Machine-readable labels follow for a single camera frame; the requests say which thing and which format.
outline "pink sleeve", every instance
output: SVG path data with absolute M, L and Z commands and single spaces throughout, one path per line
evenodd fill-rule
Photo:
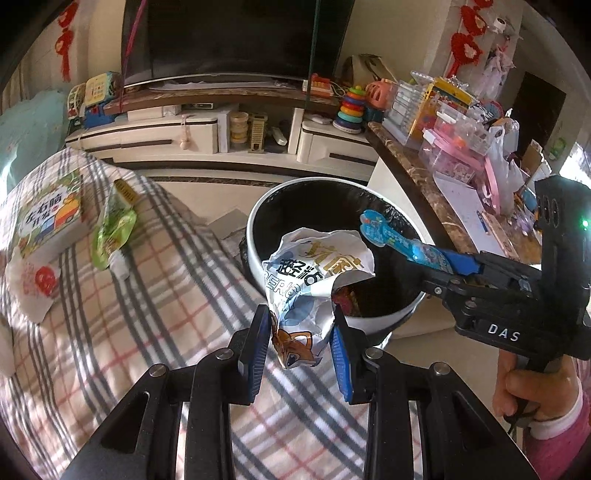
M 591 368 L 589 362 L 577 360 L 576 363 L 577 374 L 583 386 L 583 408 L 575 422 L 565 432 L 547 440 L 537 440 L 529 430 L 525 431 L 525 454 L 541 480 L 557 480 L 575 459 L 591 433 L 588 395 Z

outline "book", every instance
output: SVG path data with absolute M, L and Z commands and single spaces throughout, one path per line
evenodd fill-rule
M 83 222 L 82 175 L 77 168 L 43 188 L 18 213 L 13 245 L 24 259 L 50 262 L 87 235 Z

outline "pen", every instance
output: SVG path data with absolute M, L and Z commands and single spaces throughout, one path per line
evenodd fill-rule
M 487 235 L 490 235 L 491 233 L 489 232 L 488 227 L 486 226 L 484 218 L 482 218 L 482 213 L 479 210 L 477 210 L 476 214 L 478 215 L 478 219 L 480 220 L 480 223 L 482 224 L 482 228 L 484 229 L 484 231 L 486 232 Z

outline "blue gripper pad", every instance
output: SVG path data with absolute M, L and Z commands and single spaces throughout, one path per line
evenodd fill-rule
M 459 254 L 451 250 L 439 249 L 452 265 L 453 272 L 456 275 L 471 275 L 480 272 L 480 264 L 474 260 L 473 255 Z
M 265 308 L 264 313 L 260 314 L 259 309 L 255 313 L 255 319 L 260 318 L 260 322 L 253 320 L 251 325 L 252 333 L 254 330 L 254 351 L 252 359 L 245 366 L 248 369 L 248 394 L 250 402 L 255 401 L 261 389 L 262 376 L 265 371 L 265 360 L 267 359 L 267 349 L 269 348 L 269 338 L 271 337 L 271 315 L 269 310 Z
M 345 344 L 341 337 L 339 327 L 334 327 L 330 334 L 330 353 L 332 354 L 333 364 L 335 365 L 336 380 L 339 384 L 339 390 L 343 394 L 346 402 L 353 398 L 353 384 L 351 382 L 351 364 L 347 357 Z

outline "curtain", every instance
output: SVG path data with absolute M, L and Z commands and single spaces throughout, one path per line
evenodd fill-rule
M 27 53 L 18 64 L 17 69 L 10 77 L 6 88 L 0 96 L 0 115 L 2 115 L 10 107 L 16 105 L 22 100 L 29 100 L 29 86 L 28 86 L 28 58 Z

